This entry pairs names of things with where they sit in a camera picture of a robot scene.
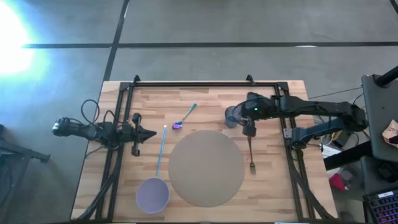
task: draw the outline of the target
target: metal fork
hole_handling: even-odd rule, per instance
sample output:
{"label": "metal fork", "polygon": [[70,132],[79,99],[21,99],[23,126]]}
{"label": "metal fork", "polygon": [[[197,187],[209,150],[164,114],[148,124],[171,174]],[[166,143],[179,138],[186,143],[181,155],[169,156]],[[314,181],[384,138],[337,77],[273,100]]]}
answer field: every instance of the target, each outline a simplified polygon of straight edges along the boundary
{"label": "metal fork", "polygon": [[251,137],[249,137],[249,136],[248,136],[248,143],[249,143],[250,158],[251,158],[251,161],[250,161],[250,173],[252,175],[255,175],[256,174],[256,165],[254,165],[254,162],[253,162],[253,154],[251,152]]}

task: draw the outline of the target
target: wooden table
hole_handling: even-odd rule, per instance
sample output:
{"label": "wooden table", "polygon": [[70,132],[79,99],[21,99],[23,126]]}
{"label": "wooden table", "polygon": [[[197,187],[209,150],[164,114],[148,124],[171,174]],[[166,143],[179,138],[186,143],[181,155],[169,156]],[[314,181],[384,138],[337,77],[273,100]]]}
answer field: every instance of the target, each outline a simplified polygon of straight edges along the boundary
{"label": "wooden table", "polygon": [[[307,99],[303,81],[288,81],[290,94]],[[104,82],[99,99],[101,114],[114,111],[120,82]],[[274,95],[271,87],[135,87],[132,100],[133,113],[142,115],[142,127],[157,131],[157,135],[139,145],[140,157],[131,155],[132,143],[126,144],[118,194],[114,210],[114,222],[292,222],[297,220],[289,170],[279,119],[256,122],[257,136],[252,140],[253,158],[257,175],[249,171],[249,149],[242,128],[229,129],[224,124],[224,111],[246,99],[253,91],[264,96]],[[182,130],[172,131],[172,124],[182,118],[192,104],[198,107],[184,121]],[[297,126],[313,125],[311,116],[296,118]],[[170,202],[165,210],[155,215],[140,211],[135,203],[139,184],[155,176],[163,125],[168,125],[159,177],[170,187]],[[197,130],[217,130],[232,138],[239,146],[245,161],[244,181],[238,193],[227,203],[202,208],[190,205],[179,197],[170,183],[168,162],[170,154],[184,136]],[[90,142],[88,152],[99,146]],[[80,183],[73,206],[72,218],[78,217],[98,193],[103,175],[106,151],[91,154],[83,165]],[[304,161],[310,188],[319,202],[337,217],[325,166],[319,147],[304,149]],[[302,207],[307,216],[303,194]],[[104,203],[106,216],[107,200]]]}

